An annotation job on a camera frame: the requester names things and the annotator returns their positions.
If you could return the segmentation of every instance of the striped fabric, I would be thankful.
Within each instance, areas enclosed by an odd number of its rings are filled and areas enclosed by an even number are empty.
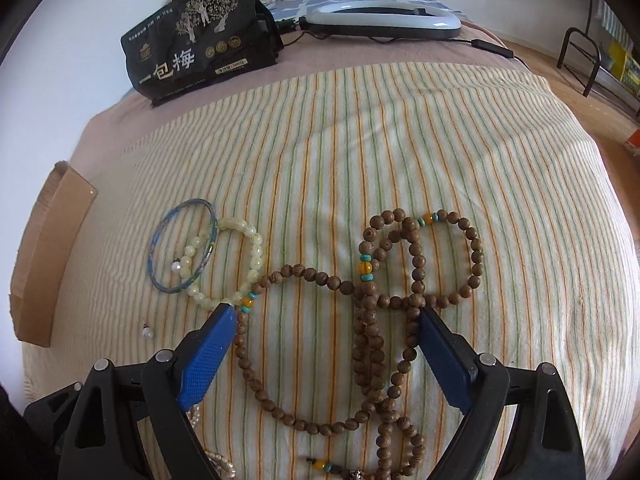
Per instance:
[[[555,363],[588,478],[604,478],[614,465],[636,399],[638,263],[595,143],[542,78],[424,63],[294,78],[189,112],[127,150],[93,184],[99,196],[66,268],[52,346],[25,348],[32,397],[81,380],[100,357],[148,360],[204,322],[190,298],[159,293],[145,275],[156,223],[184,199],[207,198],[221,216],[257,226],[269,270],[302,262],[343,279],[354,277],[370,216],[396,206],[414,215],[446,208],[477,226],[486,261],[481,288],[444,311],[446,323],[504,364]],[[160,240],[165,269],[202,218],[200,210],[186,212]],[[421,232],[427,290],[455,290],[470,273],[462,233],[448,224]],[[220,235],[204,292],[221,298],[236,290],[250,257],[241,243],[237,234]],[[406,248],[394,248],[376,275],[379,288],[404,296],[409,271]],[[386,355],[397,363],[403,318],[381,312],[378,319]],[[307,421],[353,415],[363,399],[351,373],[351,322],[345,297],[304,281],[260,297],[248,345],[271,399]],[[141,338],[143,323],[153,341]],[[461,418],[423,361],[414,361],[398,402],[426,437],[418,478]],[[332,438],[294,432],[260,409],[229,355],[203,410],[198,436],[234,462],[240,479],[320,478],[307,456],[376,465],[376,417]],[[513,413],[506,410],[482,478],[493,477]],[[152,467],[167,478],[150,427],[142,428]],[[394,436],[398,464],[408,443]]]

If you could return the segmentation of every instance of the gold logo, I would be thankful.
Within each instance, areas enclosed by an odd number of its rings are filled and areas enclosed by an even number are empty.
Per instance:
[[[151,57],[151,45],[145,43],[140,47],[140,61],[146,61]]]

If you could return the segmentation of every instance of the pearl necklace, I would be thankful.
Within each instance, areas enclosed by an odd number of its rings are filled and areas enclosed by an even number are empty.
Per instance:
[[[257,282],[260,278],[260,270],[264,265],[264,258],[262,257],[264,251],[262,250],[262,235],[256,230],[254,226],[248,224],[245,220],[240,218],[221,218],[218,220],[218,230],[225,231],[233,229],[242,233],[245,237],[251,240],[251,261],[249,262],[249,271],[246,274],[246,279],[240,284],[238,290],[236,290],[230,297],[223,298],[222,300],[214,300],[208,298],[204,293],[200,291],[200,287],[195,283],[191,283],[188,286],[187,294],[191,296],[202,308],[207,310],[214,310],[220,303],[228,303],[235,306],[241,306],[244,297],[251,290],[253,283]],[[193,256],[197,249],[202,246],[203,240],[209,238],[209,234],[206,232],[200,233],[198,236],[193,237],[189,244],[184,248],[184,255],[173,262],[171,269],[173,272],[180,274],[182,278],[185,276],[191,276],[191,265],[193,264]]]

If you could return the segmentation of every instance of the blue gripper pad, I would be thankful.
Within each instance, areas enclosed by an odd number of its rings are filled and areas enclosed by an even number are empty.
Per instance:
[[[463,415],[467,415],[473,406],[470,387],[475,375],[470,375],[470,371],[460,361],[452,345],[457,345],[458,350],[464,352],[466,348],[462,347],[468,346],[468,343],[462,336],[452,334],[439,318],[431,319],[425,311],[420,313],[418,322],[420,350],[427,359],[447,403],[459,408]]]
[[[220,304],[200,331],[208,327],[209,322],[212,322],[213,326],[209,333],[204,335],[202,343],[183,368],[177,400],[180,409],[184,412],[194,404],[202,402],[236,335],[236,311],[228,304]]]

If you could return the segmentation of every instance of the screw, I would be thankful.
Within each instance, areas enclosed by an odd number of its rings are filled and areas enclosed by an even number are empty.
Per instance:
[[[98,370],[99,372],[101,372],[102,370],[104,370],[107,366],[109,366],[109,361],[107,361],[107,359],[102,358],[102,359],[98,359],[95,362],[94,365],[94,369]]]
[[[170,361],[173,356],[174,353],[171,352],[171,350],[161,350],[156,354],[156,361],[159,363],[165,363]]]
[[[495,366],[496,359],[493,354],[480,354],[480,362],[484,366]]]
[[[551,363],[542,363],[542,371],[547,375],[554,375],[556,373],[556,367]]]

